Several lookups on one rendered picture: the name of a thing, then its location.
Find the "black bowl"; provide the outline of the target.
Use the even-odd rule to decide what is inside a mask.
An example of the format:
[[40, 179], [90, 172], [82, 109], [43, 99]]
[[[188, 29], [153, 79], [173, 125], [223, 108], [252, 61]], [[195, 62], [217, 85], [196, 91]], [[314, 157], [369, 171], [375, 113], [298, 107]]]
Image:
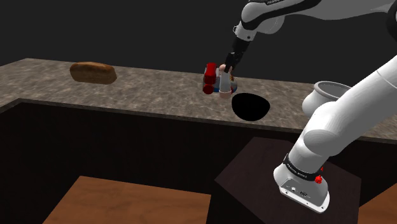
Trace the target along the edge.
[[253, 122], [262, 119], [270, 110], [270, 103], [265, 98], [239, 93], [232, 98], [233, 112], [242, 120]]

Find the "grey white pot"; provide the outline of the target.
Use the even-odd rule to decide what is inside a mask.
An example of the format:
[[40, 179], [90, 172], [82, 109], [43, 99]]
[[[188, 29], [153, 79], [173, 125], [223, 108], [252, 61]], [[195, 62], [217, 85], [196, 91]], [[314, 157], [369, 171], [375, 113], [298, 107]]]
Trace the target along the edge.
[[350, 86], [333, 81], [315, 83], [313, 91], [302, 102], [303, 113], [310, 118], [318, 107], [326, 102], [337, 101], [350, 88]]

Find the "brown bread loaf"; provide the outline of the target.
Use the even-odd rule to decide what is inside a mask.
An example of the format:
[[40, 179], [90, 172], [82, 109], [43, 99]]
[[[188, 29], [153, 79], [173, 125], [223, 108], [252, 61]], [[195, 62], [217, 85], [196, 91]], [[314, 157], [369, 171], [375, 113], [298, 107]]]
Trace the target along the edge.
[[113, 66], [98, 62], [76, 62], [69, 71], [73, 80], [78, 82], [109, 85], [117, 79]]

